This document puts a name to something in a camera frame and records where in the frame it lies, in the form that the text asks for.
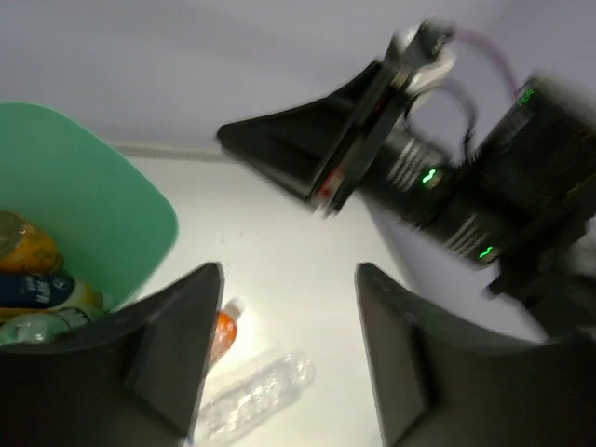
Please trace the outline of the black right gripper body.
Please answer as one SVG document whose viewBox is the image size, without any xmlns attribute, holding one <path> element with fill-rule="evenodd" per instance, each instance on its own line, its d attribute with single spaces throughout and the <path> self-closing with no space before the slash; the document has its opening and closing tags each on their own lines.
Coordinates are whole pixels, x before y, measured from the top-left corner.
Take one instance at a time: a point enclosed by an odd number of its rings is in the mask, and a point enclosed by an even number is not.
<svg viewBox="0 0 596 447">
<path fill-rule="evenodd" d="M 359 193 L 409 224 L 452 224 L 461 218 L 459 168 L 410 119 L 423 95 L 441 90 L 459 100 L 461 89 L 442 79 L 408 92 L 411 78 L 402 51 L 402 40 L 393 37 L 379 60 L 379 74 L 316 180 L 311 203 L 336 213 Z"/>
</svg>

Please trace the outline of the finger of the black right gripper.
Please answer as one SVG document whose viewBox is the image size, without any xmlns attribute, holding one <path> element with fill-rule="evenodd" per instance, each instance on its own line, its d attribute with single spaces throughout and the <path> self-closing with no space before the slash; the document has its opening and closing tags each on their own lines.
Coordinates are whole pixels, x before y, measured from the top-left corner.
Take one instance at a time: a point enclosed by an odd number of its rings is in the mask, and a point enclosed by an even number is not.
<svg viewBox="0 0 596 447">
<path fill-rule="evenodd" d="M 298 107 L 220 126 L 224 152 L 302 203 L 325 168 L 349 118 L 381 70 L 371 62 L 331 94 Z"/>
</svg>

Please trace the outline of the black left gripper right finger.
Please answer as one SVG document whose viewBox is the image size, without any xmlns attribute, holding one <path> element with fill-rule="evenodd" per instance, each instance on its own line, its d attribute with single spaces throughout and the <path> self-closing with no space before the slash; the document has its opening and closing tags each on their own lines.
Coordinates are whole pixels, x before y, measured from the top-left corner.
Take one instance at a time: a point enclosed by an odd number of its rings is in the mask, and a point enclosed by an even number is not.
<svg viewBox="0 0 596 447">
<path fill-rule="evenodd" d="M 591 446 L 595 333 L 544 344 L 492 332 L 356 270 L 359 316 L 386 446 Z"/>
</svg>

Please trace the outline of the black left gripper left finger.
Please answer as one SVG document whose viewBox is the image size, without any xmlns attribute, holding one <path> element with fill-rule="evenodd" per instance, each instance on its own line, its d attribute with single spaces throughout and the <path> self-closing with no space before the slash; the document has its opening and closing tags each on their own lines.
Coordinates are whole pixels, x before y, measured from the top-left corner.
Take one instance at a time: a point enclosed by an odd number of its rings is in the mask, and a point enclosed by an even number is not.
<svg viewBox="0 0 596 447">
<path fill-rule="evenodd" d="M 2 444 L 183 445 L 223 289 L 223 267 L 206 263 L 55 342 L 4 346 Z"/>
</svg>

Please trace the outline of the clear bottle orange flower label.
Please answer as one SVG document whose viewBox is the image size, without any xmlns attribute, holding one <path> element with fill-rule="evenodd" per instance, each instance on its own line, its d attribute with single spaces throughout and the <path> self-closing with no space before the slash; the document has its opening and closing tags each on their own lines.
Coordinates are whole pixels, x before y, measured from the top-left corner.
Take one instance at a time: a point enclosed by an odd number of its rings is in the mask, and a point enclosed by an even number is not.
<svg viewBox="0 0 596 447">
<path fill-rule="evenodd" d="M 233 298 L 218 312 L 210 348 L 209 371 L 229 351 L 236 341 L 238 321 L 244 310 L 244 303 L 238 298 Z"/>
</svg>

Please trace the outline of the green Sprite plastic bottle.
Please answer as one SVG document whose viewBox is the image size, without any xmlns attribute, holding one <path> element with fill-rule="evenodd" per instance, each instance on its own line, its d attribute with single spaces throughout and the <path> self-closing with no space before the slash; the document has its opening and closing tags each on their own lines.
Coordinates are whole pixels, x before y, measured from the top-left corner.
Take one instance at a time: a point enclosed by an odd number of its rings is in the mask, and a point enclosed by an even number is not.
<svg viewBox="0 0 596 447">
<path fill-rule="evenodd" d="M 15 317 L 1 327 L 1 345 L 37 345 L 83 327 L 105 315 L 96 307 L 63 307 L 47 313 Z"/>
</svg>

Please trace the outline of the clear bottle blue white cap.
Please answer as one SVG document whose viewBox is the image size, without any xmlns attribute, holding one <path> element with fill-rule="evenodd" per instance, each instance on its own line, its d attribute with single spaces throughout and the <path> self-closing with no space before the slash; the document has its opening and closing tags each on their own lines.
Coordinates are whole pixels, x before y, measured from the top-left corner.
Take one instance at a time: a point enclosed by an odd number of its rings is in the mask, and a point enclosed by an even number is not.
<svg viewBox="0 0 596 447">
<path fill-rule="evenodd" d="M 195 446 L 227 446 L 298 401 L 316 368 L 300 352 L 285 354 L 219 391 L 198 411 Z"/>
</svg>

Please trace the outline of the small orange juice bottle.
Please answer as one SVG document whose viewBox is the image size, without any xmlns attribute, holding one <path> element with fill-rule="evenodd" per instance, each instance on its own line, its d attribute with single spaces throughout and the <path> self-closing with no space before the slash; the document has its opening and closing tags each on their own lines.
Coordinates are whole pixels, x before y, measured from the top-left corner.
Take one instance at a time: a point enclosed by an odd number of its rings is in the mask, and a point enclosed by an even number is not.
<svg viewBox="0 0 596 447">
<path fill-rule="evenodd" d="M 63 256 L 54 239 L 18 214 L 1 211 L 1 271 L 49 274 L 61 270 Z"/>
</svg>

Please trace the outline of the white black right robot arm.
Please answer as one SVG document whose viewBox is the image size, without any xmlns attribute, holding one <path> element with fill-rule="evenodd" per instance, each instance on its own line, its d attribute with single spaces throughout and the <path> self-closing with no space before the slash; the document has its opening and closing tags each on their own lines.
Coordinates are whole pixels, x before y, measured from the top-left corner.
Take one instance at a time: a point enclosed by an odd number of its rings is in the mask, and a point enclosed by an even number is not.
<svg viewBox="0 0 596 447">
<path fill-rule="evenodd" d="M 595 105 L 552 74 L 513 86 L 482 142 L 478 109 L 448 80 L 453 25 L 422 22 L 316 101 L 221 126 L 217 140 L 311 209 L 361 196 L 467 264 L 498 267 L 493 295 L 549 335 L 595 325 L 595 273 L 576 247 L 595 215 Z"/>
</svg>

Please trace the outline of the green plastic bin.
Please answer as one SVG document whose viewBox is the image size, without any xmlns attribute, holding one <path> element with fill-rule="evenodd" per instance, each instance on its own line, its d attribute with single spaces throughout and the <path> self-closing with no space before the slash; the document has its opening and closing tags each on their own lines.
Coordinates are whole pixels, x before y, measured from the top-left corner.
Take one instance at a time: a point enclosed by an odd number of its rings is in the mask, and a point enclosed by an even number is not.
<svg viewBox="0 0 596 447">
<path fill-rule="evenodd" d="M 110 309 L 138 296 L 178 236 L 173 207 L 126 158 L 37 104 L 1 105 L 1 207 L 49 233 Z"/>
</svg>

